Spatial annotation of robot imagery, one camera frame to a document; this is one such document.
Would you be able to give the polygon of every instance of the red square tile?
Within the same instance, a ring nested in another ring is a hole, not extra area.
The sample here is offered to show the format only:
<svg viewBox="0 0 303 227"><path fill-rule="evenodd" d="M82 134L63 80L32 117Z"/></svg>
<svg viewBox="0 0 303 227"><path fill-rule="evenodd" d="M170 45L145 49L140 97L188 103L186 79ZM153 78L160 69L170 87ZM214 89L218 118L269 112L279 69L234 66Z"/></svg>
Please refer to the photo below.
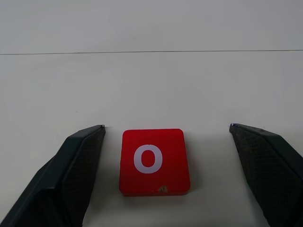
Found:
<svg viewBox="0 0 303 227"><path fill-rule="evenodd" d="M183 131L123 133L120 191L125 196L182 195L190 188Z"/></svg>

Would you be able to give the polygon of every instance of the white table surface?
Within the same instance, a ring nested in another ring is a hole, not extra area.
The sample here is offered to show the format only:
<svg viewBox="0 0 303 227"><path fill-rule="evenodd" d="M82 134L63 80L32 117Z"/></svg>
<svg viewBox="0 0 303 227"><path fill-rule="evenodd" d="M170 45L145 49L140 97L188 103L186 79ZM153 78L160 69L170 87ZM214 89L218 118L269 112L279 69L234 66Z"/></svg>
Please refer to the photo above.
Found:
<svg viewBox="0 0 303 227"><path fill-rule="evenodd" d="M84 226L267 226L228 132L239 122L303 151L303 52L0 56L0 219L77 130L105 124ZM124 198L123 131L181 128L192 191Z"/></svg>
<svg viewBox="0 0 303 227"><path fill-rule="evenodd" d="M302 9L300 0L1 1L0 221L67 136L104 124L84 227L268 227L229 125L280 134L303 155L303 52L276 51L303 49ZM10 55L58 52L107 53ZM142 128L185 132L189 194L121 195L122 133Z"/></svg>
<svg viewBox="0 0 303 227"><path fill-rule="evenodd" d="M0 4L0 53L303 49L302 0Z"/></svg>

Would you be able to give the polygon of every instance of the white letter o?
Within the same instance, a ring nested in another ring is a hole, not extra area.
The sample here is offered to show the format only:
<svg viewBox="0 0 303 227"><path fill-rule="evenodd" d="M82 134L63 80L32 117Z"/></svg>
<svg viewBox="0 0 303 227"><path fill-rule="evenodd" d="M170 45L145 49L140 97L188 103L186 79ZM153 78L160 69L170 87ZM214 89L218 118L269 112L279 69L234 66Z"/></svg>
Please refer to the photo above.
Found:
<svg viewBox="0 0 303 227"><path fill-rule="evenodd" d="M155 163L151 167L146 167L142 164L142 154L146 150L151 150L155 155ZM134 166L143 174L152 174L157 172L162 166L162 153L158 147L152 144L140 146L134 153Z"/></svg>

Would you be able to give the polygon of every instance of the red block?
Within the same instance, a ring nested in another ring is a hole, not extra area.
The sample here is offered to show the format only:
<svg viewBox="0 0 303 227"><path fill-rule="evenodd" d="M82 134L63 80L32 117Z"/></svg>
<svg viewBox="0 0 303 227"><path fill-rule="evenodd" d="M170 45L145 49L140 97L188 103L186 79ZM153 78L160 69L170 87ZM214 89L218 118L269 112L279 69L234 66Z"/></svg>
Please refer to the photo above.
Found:
<svg viewBox="0 0 303 227"><path fill-rule="evenodd" d="M186 194L190 179L183 131L125 131L119 187L125 196Z"/></svg>

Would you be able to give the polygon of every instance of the white background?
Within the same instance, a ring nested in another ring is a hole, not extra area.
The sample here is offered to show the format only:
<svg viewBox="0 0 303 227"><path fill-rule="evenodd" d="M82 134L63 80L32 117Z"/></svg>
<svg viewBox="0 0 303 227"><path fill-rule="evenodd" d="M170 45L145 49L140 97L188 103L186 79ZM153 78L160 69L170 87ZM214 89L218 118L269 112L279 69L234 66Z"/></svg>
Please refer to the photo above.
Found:
<svg viewBox="0 0 303 227"><path fill-rule="evenodd" d="M2 1L0 220L67 136L105 124L84 227L267 227L228 130L263 128L303 154L303 52L266 51L303 49L302 9L298 0ZM120 53L3 55L54 52ZM140 128L184 131L188 195L120 194L122 133Z"/></svg>

